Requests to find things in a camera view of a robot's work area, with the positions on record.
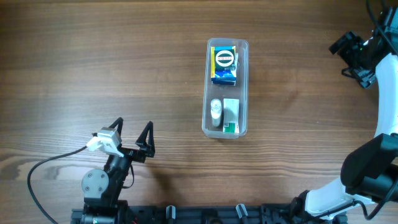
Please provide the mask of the white green medicine box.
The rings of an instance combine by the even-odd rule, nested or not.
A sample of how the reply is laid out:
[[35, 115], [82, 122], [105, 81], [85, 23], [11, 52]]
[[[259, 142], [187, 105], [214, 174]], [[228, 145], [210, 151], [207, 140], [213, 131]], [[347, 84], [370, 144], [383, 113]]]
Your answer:
[[239, 100], [225, 98], [223, 100], [223, 132], [239, 133]]

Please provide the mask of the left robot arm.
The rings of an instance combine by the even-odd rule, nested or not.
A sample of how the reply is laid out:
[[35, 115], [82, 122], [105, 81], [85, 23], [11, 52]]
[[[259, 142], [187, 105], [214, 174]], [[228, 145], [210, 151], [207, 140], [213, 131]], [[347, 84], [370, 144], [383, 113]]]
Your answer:
[[144, 163], [154, 157], [154, 125], [149, 121], [138, 139], [138, 149], [123, 147], [121, 131], [123, 119], [118, 118], [111, 126], [103, 127], [87, 142], [89, 151], [99, 150], [108, 159], [102, 169], [93, 169], [85, 174], [81, 187], [84, 193], [84, 207], [80, 223], [137, 223], [128, 202], [120, 200], [125, 180], [134, 173], [133, 162]]

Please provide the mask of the white blue Hansaplast box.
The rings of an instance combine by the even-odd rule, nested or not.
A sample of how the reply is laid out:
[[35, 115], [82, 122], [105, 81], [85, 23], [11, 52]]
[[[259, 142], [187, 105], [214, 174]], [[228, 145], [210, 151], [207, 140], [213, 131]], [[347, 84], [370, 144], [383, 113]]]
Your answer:
[[236, 66], [234, 70], [230, 71], [216, 71], [215, 70], [215, 56], [211, 59], [211, 81], [213, 84], [219, 85], [232, 85], [235, 86], [237, 80], [237, 70], [238, 70], [238, 58], [239, 54], [235, 54], [234, 65]]

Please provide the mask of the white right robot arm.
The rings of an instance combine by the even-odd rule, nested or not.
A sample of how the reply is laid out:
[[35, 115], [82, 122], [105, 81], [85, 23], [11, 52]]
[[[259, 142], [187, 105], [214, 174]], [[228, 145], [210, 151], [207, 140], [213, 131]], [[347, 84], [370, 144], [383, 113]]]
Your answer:
[[378, 119], [374, 137], [351, 152], [340, 177], [322, 188], [306, 190], [281, 209], [289, 223], [345, 223], [345, 213], [361, 207], [372, 220], [388, 202], [397, 201], [397, 7], [382, 5], [372, 36], [363, 40], [354, 32], [341, 36], [329, 50], [347, 64], [342, 75], [362, 88], [377, 83]]

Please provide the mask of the blue yellow VapoDrops box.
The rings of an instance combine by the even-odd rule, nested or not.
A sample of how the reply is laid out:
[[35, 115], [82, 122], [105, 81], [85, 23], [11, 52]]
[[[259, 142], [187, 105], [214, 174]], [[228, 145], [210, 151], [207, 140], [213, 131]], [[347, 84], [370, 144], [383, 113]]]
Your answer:
[[235, 46], [211, 47], [211, 78], [236, 80], [238, 55]]

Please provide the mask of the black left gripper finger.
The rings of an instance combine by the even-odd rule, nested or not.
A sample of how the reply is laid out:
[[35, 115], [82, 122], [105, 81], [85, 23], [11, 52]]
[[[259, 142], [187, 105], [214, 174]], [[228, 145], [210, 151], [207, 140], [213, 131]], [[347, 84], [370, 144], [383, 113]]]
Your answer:
[[141, 132], [140, 136], [136, 141], [136, 145], [139, 150], [143, 152], [147, 157], [154, 157], [155, 155], [155, 142], [154, 142], [154, 124], [149, 121]]
[[123, 118], [119, 117], [118, 119], [115, 120], [113, 124], [109, 126], [109, 128], [115, 129], [118, 132], [119, 136], [121, 136], [121, 131], [123, 129], [123, 122], [124, 122]]

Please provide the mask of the white spray bottle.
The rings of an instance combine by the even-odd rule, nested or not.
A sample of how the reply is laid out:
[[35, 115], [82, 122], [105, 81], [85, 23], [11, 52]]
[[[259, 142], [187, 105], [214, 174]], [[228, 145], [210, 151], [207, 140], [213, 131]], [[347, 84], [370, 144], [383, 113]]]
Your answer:
[[215, 98], [211, 101], [211, 118], [212, 125], [218, 127], [221, 124], [222, 103], [221, 100]]

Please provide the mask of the green round-label box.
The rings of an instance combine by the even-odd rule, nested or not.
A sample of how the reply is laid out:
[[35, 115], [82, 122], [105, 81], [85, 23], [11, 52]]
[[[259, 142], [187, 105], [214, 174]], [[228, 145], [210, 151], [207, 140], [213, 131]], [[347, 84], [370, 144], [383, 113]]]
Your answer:
[[236, 69], [236, 47], [216, 46], [214, 47], [214, 60], [216, 71], [232, 71]]

